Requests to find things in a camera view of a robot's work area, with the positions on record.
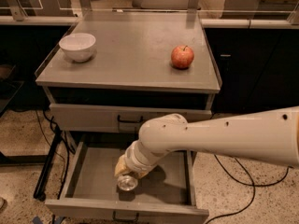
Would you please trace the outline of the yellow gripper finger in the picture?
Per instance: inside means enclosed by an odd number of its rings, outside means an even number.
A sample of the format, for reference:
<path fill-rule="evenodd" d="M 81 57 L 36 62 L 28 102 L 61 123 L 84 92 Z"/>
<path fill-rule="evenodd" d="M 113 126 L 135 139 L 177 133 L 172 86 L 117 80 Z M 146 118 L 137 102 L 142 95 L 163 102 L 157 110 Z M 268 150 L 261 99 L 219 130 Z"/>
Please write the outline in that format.
<path fill-rule="evenodd" d="M 121 175 L 127 175 L 130 172 L 131 169 L 127 166 L 125 158 L 123 156 L 120 156 L 115 166 L 114 176 L 119 177 Z"/>
<path fill-rule="evenodd" d="M 148 174 L 149 174 L 149 171 L 140 171 L 140 172 L 136 173 L 136 176 L 137 176 L 138 179 L 141 179 L 141 178 L 145 177 Z"/>

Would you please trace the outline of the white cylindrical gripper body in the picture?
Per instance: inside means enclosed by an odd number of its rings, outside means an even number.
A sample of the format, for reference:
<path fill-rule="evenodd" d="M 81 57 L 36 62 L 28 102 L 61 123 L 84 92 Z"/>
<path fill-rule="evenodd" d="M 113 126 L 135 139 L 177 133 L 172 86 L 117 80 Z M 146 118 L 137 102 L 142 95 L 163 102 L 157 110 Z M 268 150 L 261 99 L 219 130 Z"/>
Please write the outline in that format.
<path fill-rule="evenodd" d="M 141 174 L 150 172 L 164 156 L 164 153 L 155 153 L 134 141 L 124 153 L 124 161 L 131 171 Z"/>

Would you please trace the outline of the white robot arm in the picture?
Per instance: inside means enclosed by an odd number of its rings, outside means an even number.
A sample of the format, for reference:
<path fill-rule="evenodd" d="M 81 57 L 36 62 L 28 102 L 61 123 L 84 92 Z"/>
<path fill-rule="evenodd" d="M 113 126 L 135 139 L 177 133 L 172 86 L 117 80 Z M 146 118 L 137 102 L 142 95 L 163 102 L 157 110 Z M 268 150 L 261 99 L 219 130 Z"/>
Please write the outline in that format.
<path fill-rule="evenodd" d="M 148 174 L 160 159 L 178 150 L 299 166 L 299 108 L 188 122 L 180 114 L 146 121 L 119 157 L 115 176 Z"/>

